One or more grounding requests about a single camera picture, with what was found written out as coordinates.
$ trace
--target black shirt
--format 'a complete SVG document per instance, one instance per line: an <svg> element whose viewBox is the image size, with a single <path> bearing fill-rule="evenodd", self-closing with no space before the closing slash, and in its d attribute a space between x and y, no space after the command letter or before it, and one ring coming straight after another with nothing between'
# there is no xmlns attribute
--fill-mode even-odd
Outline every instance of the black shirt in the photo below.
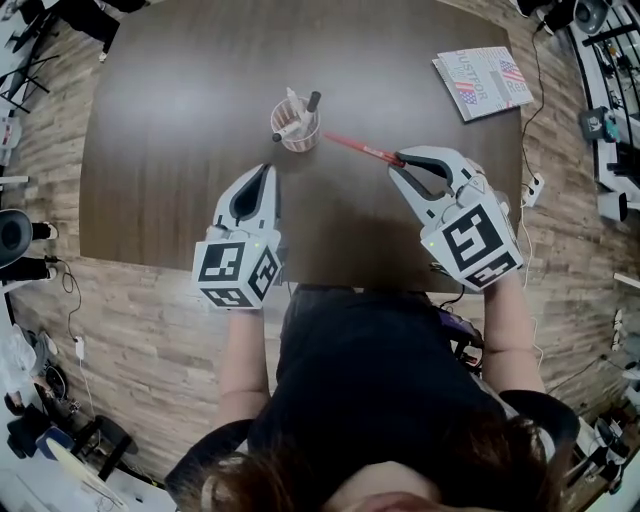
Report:
<svg viewBox="0 0 640 512"><path fill-rule="evenodd" d="M249 452L286 440L314 474L310 502L323 503L368 464L396 461L429 477L437 461L425 454L451 425L474 411L505 415L453 356L436 309L410 297L355 295L296 318L277 377L258 418L217 429L185 455L166 478L172 495L183 482L201 486L202 468L245 439ZM541 422L555 439L575 430L570 409L547 395L507 392L506 401L518 410L533 404L524 412L533 419L555 407L550 427Z"/></svg>

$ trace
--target cable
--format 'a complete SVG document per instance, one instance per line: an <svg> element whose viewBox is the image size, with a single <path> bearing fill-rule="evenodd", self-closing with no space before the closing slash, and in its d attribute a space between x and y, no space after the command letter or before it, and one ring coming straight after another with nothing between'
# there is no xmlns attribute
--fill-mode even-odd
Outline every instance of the cable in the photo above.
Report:
<svg viewBox="0 0 640 512"><path fill-rule="evenodd" d="M60 379L60 382L62 382L62 389L63 389L62 398L64 398L65 396L67 396L67 385L64 383L64 379L62 378L62 375L60 375L60 372L58 371L58 369L55 368L52 365L49 365L47 367L47 371L49 371L49 370L53 370L54 372L56 372L58 374L58 378Z"/></svg>
<svg viewBox="0 0 640 512"><path fill-rule="evenodd" d="M541 105L538 108L538 110L535 111L535 113L529 118L529 120L524 124L524 128L522 130L522 138L521 138L521 146L522 146L522 154L524 155L524 163L527 166L527 171L529 171L529 174L531 174L531 176L533 177L533 179L536 179L536 177L533 175L533 171L531 171L531 167L529 167L529 160L527 158L527 152L524 149L524 138L527 134L527 128L529 127L529 123L531 123L531 121L533 121L536 116L542 112L542 109L544 108L544 85L542 85L542 71L540 70L540 60L538 59L538 48L536 48L536 34L538 32L540 32L542 29L544 28L544 22L540 23L540 25L538 25L538 28L536 29L536 31L531 35L531 45L533 46L533 52L536 56L536 66L538 68L538 84L540 84L540 96L541 96Z"/></svg>
<svg viewBox="0 0 640 512"><path fill-rule="evenodd" d="M69 311L69 314L67 315L67 332L69 333L69 337L75 343L76 337L71 332L71 315L78 312L82 307L82 292L80 291L80 286L78 286L78 281L76 281L75 276L71 272L71 266L66 261L56 258L55 256L45 256L44 260L47 263L62 263L66 267L66 270L62 274L62 289L68 294L72 294L76 290L78 291L78 306Z"/></svg>
<svg viewBox="0 0 640 512"><path fill-rule="evenodd" d="M462 285L462 290L460 291L460 295L458 295L455 299L453 300L447 300L445 302L443 302L442 304L440 304L438 307L440 309L443 309L445 306L450 305L450 304L455 304L456 302L459 302L462 297L464 297L465 292L467 291L467 287L465 285Z"/></svg>
<svg viewBox="0 0 640 512"><path fill-rule="evenodd" d="M540 371L540 366L542 366L542 360L544 359L544 350L542 350L538 345L536 345L536 336L538 335L538 319L531 317L533 320L533 346L540 352L540 361L538 361L538 372Z"/></svg>
<svg viewBox="0 0 640 512"><path fill-rule="evenodd" d="M520 222L522 223L524 234L527 235L527 242L529 242L529 259L527 260L527 268L524 271L524 285L522 286L522 289L526 290L529 282L529 267L531 266L531 260L533 259L533 244L531 243L531 237L529 236L529 231L527 231L527 226L524 224L524 207L520 208Z"/></svg>
<svg viewBox="0 0 640 512"><path fill-rule="evenodd" d="M93 408L93 398L91 397L91 390L89 389L89 382L87 382L87 376L84 374L84 370L82 368L82 359L78 358L78 361L80 362L80 373L82 374L82 378L84 379L84 385L87 388L87 394L89 395L89 405L91 405L91 415L93 416L93 419L96 419L96 411Z"/></svg>

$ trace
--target desk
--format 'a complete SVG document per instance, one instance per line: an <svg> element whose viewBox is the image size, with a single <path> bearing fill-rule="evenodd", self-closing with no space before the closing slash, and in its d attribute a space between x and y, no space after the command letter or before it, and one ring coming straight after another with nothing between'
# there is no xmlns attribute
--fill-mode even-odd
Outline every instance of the desk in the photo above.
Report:
<svg viewBox="0 0 640 512"><path fill-rule="evenodd" d="M89 121L80 252L191 269L222 191L271 162L287 279L457 291L429 272L422 226L384 164L328 140L290 153L269 117L286 86L319 90L326 130L386 150L455 148L508 195L515 226L520 112L465 125L431 63L498 45L505 30L434 0L170 0L129 15Z"/></svg>

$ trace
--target white cable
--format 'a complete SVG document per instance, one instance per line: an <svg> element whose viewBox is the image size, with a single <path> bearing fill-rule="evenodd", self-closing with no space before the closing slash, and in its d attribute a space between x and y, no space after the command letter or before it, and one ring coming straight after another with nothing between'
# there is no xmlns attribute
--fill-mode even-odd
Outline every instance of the white cable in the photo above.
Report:
<svg viewBox="0 0 640 512"><path fill-rule="evenodd" d="M89 405L91 405L91 414L93 415L93 419L96 419L96 411L93 408L93 398L91 397L91 390L89 389L89 383L87 382L87 376L84 374L84 370L82 369L82 359L78 358L80 361L80 373L82 374L82 378L84 379L84 385L87 387L87 394L89 395Z"/></svg>
<svg viewBox="0 0 640 512"><path fill-rule="evenodd" d="M64 398L65 396L67 396L67 385L64 383L64 379L62 378L62 375L60 375L60 372L53 365L49 365L49 367L47 368L47 371L49 370L53 370L58 374L58 378L60 379L60 382L62 382L62 398Z"/></svg>
<svg viewBox="0 0 640 512"><path fill-rule="evenodd" d="M89 405L91 406L91 415L93 416L93 421L96 420L96 411L93 408L93 398L91 397L91 390L89 389L89 382L87 382L87 376L84 374L84 370L82 369L82 359L79 357L78 361L80 362L80 373L82 374L82 378L84 379L84 385L87 388L87 394L89 395ZM100 429L98 429L98 446L96 446L96 450L100 448L100 443L102 443L102 436L100 435Z"/></svg>
<svg viewBox="0 0 640 512"><path fill-rule="evenodd" d="M524 234L527 235L527 242L529 242L529 259L527 260L527 269L524 272L524 286L522 289L527 289L527 283L529 282L529 267L531 266L531 260L533 259L533 244L531 243L531 237L527 231L527 226L524 224L524 206L520 207L520 222L522 222L522 229Z"/></svg>
<svg viewBox="0 0 640 512"><path fill-rule="evenodd" d="M520 221L522 222L522 229L524 229L524 234L527 235L527 242L529 243L529 259L527 260L527 268L524 272L524 285L522 287L523 290L526 290L527 284L529 282L529 267L531 266L531 260L533 259L533 244L531 243L531 237L529 236L529 232L527 231L527 226L524 223L524 208L525 205L521 204ZM542 360L544 359L544 350L536 345L536 337L538 334L538 319L535 317L531 317L531 320L533 320L533 346L538 352L540 352L540 360L538 361L538 371L540 371L540 366L542 365Z"/></svg>
<svg viewBox="0 0 640 512"><path fill-rule="evenodd" d="M538 371L540 371L540 366L542 365L542 360L544 359L544 350L536 345L536 336L538 334L538 319L535 317L531 317L531 320L533 320L533 346L540 352L540 361L538 361Z"/></svg>

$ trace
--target wooden floor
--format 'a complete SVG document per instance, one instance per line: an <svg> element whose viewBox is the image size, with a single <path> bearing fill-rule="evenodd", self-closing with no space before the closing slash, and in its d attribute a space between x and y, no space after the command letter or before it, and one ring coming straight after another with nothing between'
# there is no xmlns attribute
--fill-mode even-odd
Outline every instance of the wooden floor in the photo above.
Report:
<svg viewBox="0 0 640 512"><path fill-rule="evenodd" d="M539 99L531 46L536 23L520 17L508 0L451 3L509 31L516 62ZM86 340L84 368L95 410L133 435L140 447L136 464L162 478L211 428L226 319L190 289L186 272L79 257L80 167L100 77L100 45L64 23L59 29L46 53L60 53L62 58L43 74L52 92L33 98L33 113L23 116L18 154L6 171L26 174L31 181L26 187L7 189L3 207L22 208L32 220L58 226L58 240L34 243L32 251L68 261L82 290L82 309L73 316L71 329ZM544 32L536 40L546 107L529 127L526 149L533 171L542 173L546 187L536 208L525 213L534 247L527 295L538 322L537 344L544 350L542 375L551 389L608 352L616 308L624 307L628 319L640 308L640 295L612 280L614 271L640 274L640 243L636 218L622 225L603 222L597 214L591 151L576 122L585 100L568 40ZM537 105L523 109L523 122ZM519 241L528 254L522 229ZM12 292L11 299L18 322L31 329L45 328L58 343L72 393L90 413L67 332L67 314L77 305L77 296L67 295L58 278ZM266 306L272 375L287 300L286 287L275 288ZM481 325L478 298L465 298L456 310ZM613 360L622 364L624 353ZM619 374L601 361L554 394L590 416L606 408L623 389Z"/></svg>

